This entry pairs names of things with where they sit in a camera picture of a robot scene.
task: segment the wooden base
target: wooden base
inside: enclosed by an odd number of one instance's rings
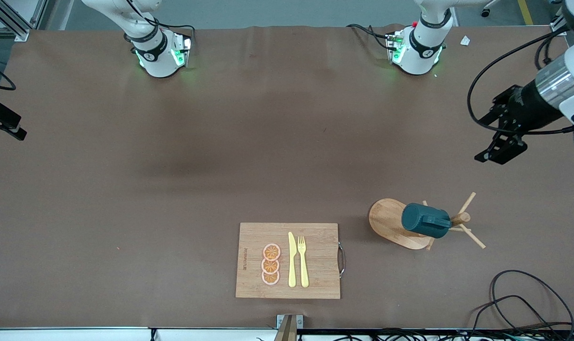
[[[412,233],[402,227],[401,217],[406,205],[394,199],[381,199],[371,207],[369,223],[378,235],[411,250],[428,246],[432,237]]]

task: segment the wooden post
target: wooden post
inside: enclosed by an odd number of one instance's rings
[[[468,212],[462,212],[456,216],[451,217],[451,226],[457,226],[459,224],[467,223],[471,219]]]

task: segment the gray floor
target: gray floor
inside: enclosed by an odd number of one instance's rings
[[[547,24],[557,10],[546,0],[526,0],[534,24]],[[524,21],[517,0],[502,0],[487,18],[482,6],[459,8],[460,26],[517,26]],[[412,0],[164,0],[155,17],[166,24],[190,24],[200,29],[249,26],[385,26],[410,24],[419,18]],[[81,0],[54,0],[44,18],[48,29],[118,30],[107,17]],[[9,58],[12,39],[0,39],[0,60]]]

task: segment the toy orange slice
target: toy orange slice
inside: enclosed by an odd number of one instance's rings
[[[263,255],[266,260],[277,260],[281,255],[281,248],[274,244],[274,242],[271,242],[265,246]]]
[[[263,261],[261,261],[261,270],[265,273],[265,274],[275,274],[278,271],[278,268],[280,267],[280,264],[278,263],[277,260],[267,260],[267,259],[263,259]]]
[[[265,274],[264,272],[261,273],[261,280],[264,281],[267,285],[274,285],[278,283],[278,280],[281,278],[280,272],[276,272],[275,274],[269,275]]]

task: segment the yellow floor line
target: yellow floor line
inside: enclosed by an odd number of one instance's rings
[[[531,12],[529,12],[529,7],[527,6],[527,0],[518,0],[518,7],[520,7],[520,12],[522,12],[524,24],[533,25],[533,19],[531,19]]]

